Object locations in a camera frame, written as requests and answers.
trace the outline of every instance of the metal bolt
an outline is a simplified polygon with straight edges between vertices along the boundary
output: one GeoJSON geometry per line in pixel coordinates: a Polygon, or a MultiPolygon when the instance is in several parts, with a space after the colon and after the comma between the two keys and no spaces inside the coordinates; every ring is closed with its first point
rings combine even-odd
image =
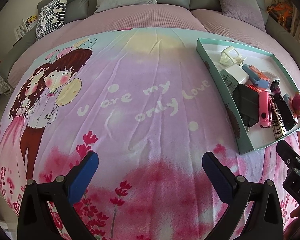
{"type": "Polygon", "coordinates": [[[32,185],[32,184],[33,184],[33,182],[34,182],[34,180],[33,180],[33,179],[28,179],[28,180],[27,180],[27,185],[29,185],[29,186],[30,186],[30,185],[32,185]]]}
{"type": "Polygon", "coordinates": [[[268,184],[269,186],[273,186],[273,185],[274,185],[273,181],[270,180],[270,179],[267,179],[267,184],[268,184]]]}
{"type": "Polygon", "coordinates": [[[64,179],[65,179],[65,176],[60,175],[60,176],[58,176],[58,177],[56,178],[56,181],[57,181],[57,182],[63,182],[64,179]]]}
{"type": "Polygon", "coordinates": [[[237,181],[239,181],[239,182],[245,182],[245,181],[246,181],[246,178],[245,178],[244,176],[239,175],[239,176],[237,177],[237,181]]]}

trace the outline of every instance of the white plastic holder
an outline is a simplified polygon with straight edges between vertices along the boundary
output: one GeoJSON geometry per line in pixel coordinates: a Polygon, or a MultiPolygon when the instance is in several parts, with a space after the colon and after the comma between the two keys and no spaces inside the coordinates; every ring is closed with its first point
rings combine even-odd
{"type": "Polygon", "coordinates": [[[246,57],[242,58],[242,55],[234,48],[234,46],[229,46],[228,48],[224,49],[221,52],[219,63],[226,66],[233,65],[233,64],[238,64],[239,66],[242,66],[245,59],[246,57]],[[230,52],[233,50],[237,53],[237,56],[235,58],[233,58],[230,55],[230,52]]]}

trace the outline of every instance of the mint green box edge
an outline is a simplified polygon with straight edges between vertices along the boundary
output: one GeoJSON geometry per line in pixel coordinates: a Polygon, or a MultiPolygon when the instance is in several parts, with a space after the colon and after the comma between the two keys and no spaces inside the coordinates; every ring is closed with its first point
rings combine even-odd
{"type": "Polygon", "coordinates": [[[207,54],[207,52],[203,48],[202,44],[213,44],[213,45],[220,45],[220,46],[234,46],[235,48],[238,48],[238,49],[245,49],[245,50],[257,52],[257,53],[260,53],[260,54],[263,54],[263,55],[266,55],[266,56],[270,56],[276,62],[276,64],[281,69],[283,74],[286,76],[286,78],[287,78],[288,82],[290,83],[290,85],[292,86],[293,90],[295,92],[299,92],[299,89],[295,85],[294,81],[292,80],[292,78],[290,77],[290,75],[288,74],[286,69],[283,67],[283,65],[280,63],[280,61],[277,59],[277,57],[272,53],[269,53],[269,52],[264,51],[262,49],[257,49],[255,47],[250,46],[250,45],[245,45],[245,44],[232,42],[232,41],[222,41],[222,40],[208,39],[208,38],[199,38],[198,39],[198,41],[197,41],[197,52],[199,53],[200,57],[205,62],[206,66],[208,67],[208,70],[209,70],[209,72],[210,72],[210,74],[211,74],[211,76],[212,76],[212,78],[213,78],[213,80],[214,80],[214,82],[215,82],[215,84],[216,84],[216,86],[219,90],[219,93],[222,97],[222,100],[225,104],[225,107],[227,109],[227,113],[229,115],[231,125],[232,125],[233,130],[234,130],[234,135],[235,135],[235,138],[236,138],[236,141],[237,141],[237,146],[238,146],[238,150],[239,150],[240,155],[245,154],[245,153],[250,152],[250,151],[253,151],[253,150],[260,150],[260,149],[263,149],[265,147],[268,147],[268,146],[278,142],[279,140],[282,140],[282,139],[286,138],[287,136],[289,136],[290,134],[294,133],[297,130],[297,128],[293,128],[290,131],[287,131],[287,134],[285,136],[280,137],[279,139],[275,140],[274,142],[271,142],[267,145],[264,145],[263,147],[254,149],[253,146],[252,146],[252,143],[249,139],[249,136],[246,132],[245,126],[243,125],[243,122],[242,122],[242,119],[240,117],[237,106],[235,105],[235,103],[233,101],[233,98],[232,98],[225,82],[223,81],[218,69],[214,65],[213,61],[210,59],[209,55],[207,54]]]}

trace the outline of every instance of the flower stem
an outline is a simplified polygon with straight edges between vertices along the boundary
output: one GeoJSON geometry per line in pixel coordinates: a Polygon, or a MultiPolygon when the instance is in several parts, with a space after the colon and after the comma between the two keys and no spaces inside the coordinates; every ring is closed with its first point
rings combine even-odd
{"type": "Polygon", "coordinates": [[[113,238],[114,220],[115,220],[115,216],[117,214],[117,208],[118,208],[118,205],[116,205],[115,209],[114,209],[114,214],[113,214],[113,219],[112,219],[112,225],[111,225],[111,238],[113,238]]]}

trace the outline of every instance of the brown hair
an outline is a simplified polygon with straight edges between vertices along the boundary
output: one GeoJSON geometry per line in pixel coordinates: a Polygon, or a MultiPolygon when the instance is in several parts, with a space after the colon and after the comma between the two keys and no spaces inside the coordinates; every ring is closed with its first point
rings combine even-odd
{"type": "Polygon", "coordinates": [[[37,74],[39,74],[42,71],[44,71],[43,76],[38,81],[38,87],[37,87],[36,91],[34,93],[32,93],[31,95],[28,96],[28,98],[30,100],[30,104],[29,104],[28,108],[34,106],[35,101],[40,98],[40,95],[42,94],[42,92],[46,88],[46,84],[44,82],[44,78],[47,75],[50,74],[50,71],[51,71],[50,68],[51,68],[51,64],[50,63],[46,63],[46,64],[43,64],[42,66],[40,66],[39,68],[37,68],[33,72],[32,76],[26,81],[26,83],[20,89],[20,92],[17,95],[16,100],[14,101],[13,106],[10,109],[9,117],[12,117],[13,119],[16,117],[18,109],[20,109],[22,102],[26,99],[26,88],[27,88],[27,86],[32,81],[32,79],[34,78],[34,76],[36,76],[37,74]]]}
{"type": "Polygon", "coordinates": [[[73,50],[61,58],[57,59],[52,64],[52,71],[71,71],[71,76],[78,72],[82,66],[84,66],[87,60],[91,57],[91,49],[76,49],[73,50]]]}

